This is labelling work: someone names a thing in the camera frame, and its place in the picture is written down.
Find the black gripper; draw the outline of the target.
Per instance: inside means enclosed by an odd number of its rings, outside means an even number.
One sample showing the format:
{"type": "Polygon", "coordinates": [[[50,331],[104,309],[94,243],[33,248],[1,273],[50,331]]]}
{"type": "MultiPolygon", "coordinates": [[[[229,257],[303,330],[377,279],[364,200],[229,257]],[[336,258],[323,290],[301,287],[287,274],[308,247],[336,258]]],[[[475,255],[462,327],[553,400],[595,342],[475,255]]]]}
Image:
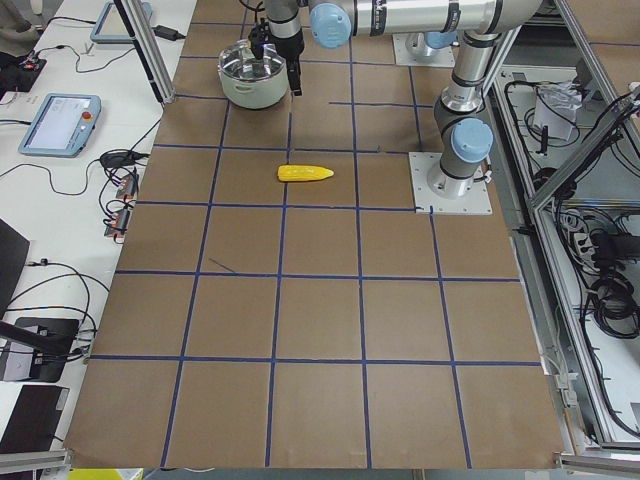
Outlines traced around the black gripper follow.
{"type": "MultiPolygon", "coordinates": [[[[271,37],[278,55],[286,60],[287,78],[291,93],[294,96],[301,96],[301,68],[299,60],[304,51],[303,33],[296,32],[293,36],[287,38],[281,38],[275,33],[272,33],[271,37]]],[[[254,58],[262,59],[264,56],[264,45],[266,44],[266,25],[254,24],[249,32],[248,41],[250,42],[250,49],[254,58]]]]}

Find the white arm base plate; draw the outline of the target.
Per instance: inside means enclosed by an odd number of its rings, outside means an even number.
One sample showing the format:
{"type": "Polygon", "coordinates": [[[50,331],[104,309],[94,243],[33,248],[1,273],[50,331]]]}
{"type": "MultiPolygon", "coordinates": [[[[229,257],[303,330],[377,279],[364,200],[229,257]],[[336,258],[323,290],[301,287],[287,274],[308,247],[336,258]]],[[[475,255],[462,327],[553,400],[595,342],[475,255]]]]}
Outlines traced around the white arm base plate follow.
{"type": "Polygon", "coordinates": [[[452,47],[457,37],[456,32],[394,34],[395,63],[402,66],[452,68],[455,63],[452,47]]]}
{"type": "Polygon", "coordinates": [[[468,179],[457,180],[441,170],[440,153],[410,152],[409,164],[415,212],[434,215],[485,216],[493,213],[480,167],[468,179]]]}

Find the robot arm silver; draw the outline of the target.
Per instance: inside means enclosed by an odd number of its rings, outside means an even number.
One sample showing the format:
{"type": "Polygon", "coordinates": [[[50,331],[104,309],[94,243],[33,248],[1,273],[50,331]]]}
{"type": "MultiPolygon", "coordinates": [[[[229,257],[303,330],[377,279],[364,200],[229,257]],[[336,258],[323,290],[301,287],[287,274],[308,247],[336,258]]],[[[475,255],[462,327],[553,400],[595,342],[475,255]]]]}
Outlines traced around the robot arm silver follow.
{"type": "Polygon", "coordinates": [[[299,7],[307,1],[265,0],[252,7],[247,1],[241,4],[254,12],[255,25],[249,41],[255,58],[262,59],[264,46],[273,44],[277,54],[286,61],[287,77],[294,96],[302,95],[300,55],[304,51],[304,38],[298,16],[299,7]]]}
{"type": "Polygon", "coordinates": [[[438,196],[458,199],[474,183],[494,137],[477,118],[484,103],[483,87],[496,42],[528,21],[538,1],[310,1],[314,41],[324,48],[344,45],[352,36],[456,32],[459,53],[450,83],[437,97],[434,118],[444,151],[427,174],[438,196]]]}

